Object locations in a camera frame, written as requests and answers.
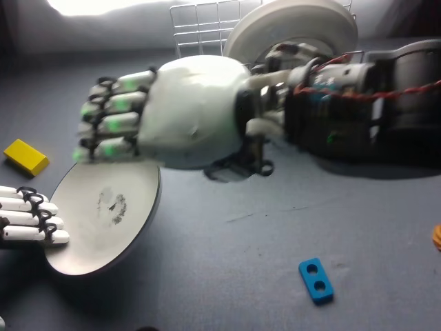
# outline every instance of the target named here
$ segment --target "plate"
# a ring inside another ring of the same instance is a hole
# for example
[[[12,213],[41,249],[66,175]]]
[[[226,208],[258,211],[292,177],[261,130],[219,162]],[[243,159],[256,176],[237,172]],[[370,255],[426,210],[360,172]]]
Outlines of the plate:
[[[239,21],[223,54],[255,63],[282,41],[308,43],[325,54],[340,55],[355,49],[358,30],[351,13],[334,0],[275,0]]]
[[[45,249],[49,264],[73,276],[121,260],[153,219],[160,178],[151,163],[76,164],[50,200],[59,208],[70,242]]]

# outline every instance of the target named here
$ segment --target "blue block with two holes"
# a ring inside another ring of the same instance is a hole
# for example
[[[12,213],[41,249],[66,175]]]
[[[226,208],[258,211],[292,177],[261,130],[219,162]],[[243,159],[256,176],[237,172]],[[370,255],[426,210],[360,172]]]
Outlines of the blue block with two holes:
[[[332,301],[334,289],[318,258],[301,262],[298,265],[298,271],[300,271],[309,295],[316,305]]]

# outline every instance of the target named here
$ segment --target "robotic arm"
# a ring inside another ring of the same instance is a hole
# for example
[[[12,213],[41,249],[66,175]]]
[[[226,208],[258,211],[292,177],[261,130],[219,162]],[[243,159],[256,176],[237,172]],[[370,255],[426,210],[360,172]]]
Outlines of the robotic arm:
[[[281,43],[251,71],[202,55],[103,77],[81,110],[74,158],[149,159],[236,181],[273,172],[263,146],[279,137],[328,158],[441,166],[441,41],[365,59]],[[283,70],[293,60],[302,65]]]

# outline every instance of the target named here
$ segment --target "gray tabletop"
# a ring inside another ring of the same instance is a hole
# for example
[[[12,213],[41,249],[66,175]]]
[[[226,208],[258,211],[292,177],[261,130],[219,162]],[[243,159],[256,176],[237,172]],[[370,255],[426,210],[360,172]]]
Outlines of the gray tabletop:
[[[371,49],[407,41],[371,42]],[[172,52],[51,57],[0,77],[0,149],[16,138],[50,165],[0,184],[51,195],[70,169],[79,108],[94,80],[173,59]],[[40,250],[0,252],[0,316],[9,330],[439,330],[441,253],[431,242],[441,177],[345,165],[268,147],[269,178],[220,185],[162,171],[156,217],[103,274],[66,278]],[[316,307],[298,273],[319,257],[335,290]]]

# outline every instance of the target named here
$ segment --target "wire rack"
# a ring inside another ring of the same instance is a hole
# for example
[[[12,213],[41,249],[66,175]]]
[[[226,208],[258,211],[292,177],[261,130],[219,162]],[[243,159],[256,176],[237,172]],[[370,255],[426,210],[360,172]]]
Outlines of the wire rack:
[[[263,0],[224,0],[172,6],[170,16],[177,56],[223,55],[234,26],[262,4]],[[343,6],[351,11],[352,0]]]

